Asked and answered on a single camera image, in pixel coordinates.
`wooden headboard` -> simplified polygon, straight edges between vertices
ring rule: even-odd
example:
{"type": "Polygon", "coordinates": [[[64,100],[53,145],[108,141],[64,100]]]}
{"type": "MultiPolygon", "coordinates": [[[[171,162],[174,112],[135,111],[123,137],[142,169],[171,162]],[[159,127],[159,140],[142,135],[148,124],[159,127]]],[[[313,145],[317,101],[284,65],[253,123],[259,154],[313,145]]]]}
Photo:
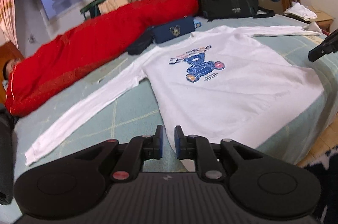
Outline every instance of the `wooden headboard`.
{"type": "Polygon", "coordinates": [[[10,59],[19,58],[21,60],[24,59],[21,52],[16,48],[16,46],[12,42],[7,42],[4,45],[0,46],[0,103],[5,103],[6,101],[6,91],[3,88],[2,81],[4,80],[2,69],[5,63],[10,59]]]}

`bed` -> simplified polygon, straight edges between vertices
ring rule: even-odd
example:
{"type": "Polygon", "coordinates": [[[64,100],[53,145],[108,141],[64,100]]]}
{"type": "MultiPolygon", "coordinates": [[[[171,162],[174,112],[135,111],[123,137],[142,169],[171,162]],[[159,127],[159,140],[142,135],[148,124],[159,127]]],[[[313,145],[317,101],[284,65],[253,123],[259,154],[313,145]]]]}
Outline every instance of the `bed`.
{"type": "MultiPolygon", "coordinates": [[[[199,18],[199,20],[202,22],[202,27],[198,28],[198,31],[205,31],[219,25],[231,27],[303,25],[302,22],[278,15],[266,19],[226,19],[212,22],[207,22],[202,18],[199,18]]],[[[178,37],[162,45],[167,46],[177,43],[188,36],[187,34],[178,37]]],[[[306,37],[257,37],[256,39],[274,49],[291,64],[315,69],[325,89],[324,93],[306,111],[258,148],[264,153],[294,164],[308,153],[316,138],[333,121],[338,111],[338,55],[330,54],[311,63],[307,60],[308,51],[316,44],[306,37]]],[[[148,80],[144,80],[138,87],[128,91],[77,129],[51,154],[30,167],[25,166],[24,152],[41,133],[73,104],[115,77],[136,57],[129,56],[126,53],[121,55],[112,62],[96,69],[87,77],[51,98],[38,110],[18,121],[13,133],[15,180],[29,168],[45,164],[107,139],[115,138],[124,143],[137,135],[153,134],[157,124],[163,124],[150,83],[148,80]]],[[[175,158],[175,153],[166,138],[164,139],[163,157],[159,161],[147,161],[144,170],[157,172],[186,171],[183,164],[175,158]]],[[[15,200],[11,205],[0,206],[0,223],[12,223],[20,215],[15,200]]]]}

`green stool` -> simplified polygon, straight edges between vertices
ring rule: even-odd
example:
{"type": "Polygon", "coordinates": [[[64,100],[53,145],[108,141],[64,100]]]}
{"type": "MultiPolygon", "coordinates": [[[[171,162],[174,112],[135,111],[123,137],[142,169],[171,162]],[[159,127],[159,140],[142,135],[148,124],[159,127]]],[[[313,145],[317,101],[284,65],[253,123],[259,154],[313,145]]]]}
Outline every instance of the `green stool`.
{"type": "Polygon", "coordinates": [[[90,18],[94,18],[100,16],[99,4],[102,4],[105,0],[94,0],[90,2],[88,5],[80,9],[80,14],[83,14],[84,19],[87,20],[86,12],[89,11],[90,18]]]}

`red button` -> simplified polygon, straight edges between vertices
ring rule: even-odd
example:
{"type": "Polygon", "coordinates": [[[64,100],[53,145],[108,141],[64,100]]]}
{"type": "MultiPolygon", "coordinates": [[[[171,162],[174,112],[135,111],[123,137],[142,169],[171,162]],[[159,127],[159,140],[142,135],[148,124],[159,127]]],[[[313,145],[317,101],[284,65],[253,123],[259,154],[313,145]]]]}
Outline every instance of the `red button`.
{"type": "Polygon", "coordinates": [[[129,173],[125,171],[118,171],[113,173],[113,178],[116,180],[125,180],[129,177],[129,173]]]}

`backpack strap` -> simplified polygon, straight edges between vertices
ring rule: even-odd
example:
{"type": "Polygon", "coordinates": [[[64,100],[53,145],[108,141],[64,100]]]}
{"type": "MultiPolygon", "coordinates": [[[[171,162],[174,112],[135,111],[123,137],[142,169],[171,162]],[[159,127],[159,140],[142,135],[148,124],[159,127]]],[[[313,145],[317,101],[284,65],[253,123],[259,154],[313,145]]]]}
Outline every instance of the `backpack strap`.
{"type": "Polygon", "coordinates": [[[273,17],[276,15],[276,13],[273,11],[273,10],[268,10],[266,8],[263,8],[263,7],[258,7],[258,10],[261,10],[261,11],[264,11],[266,13],[262,13],[262,14],[255,14],[253,16],[254,19],[257,19],[257,18],[269,18],[269,17],[273,17]]]}

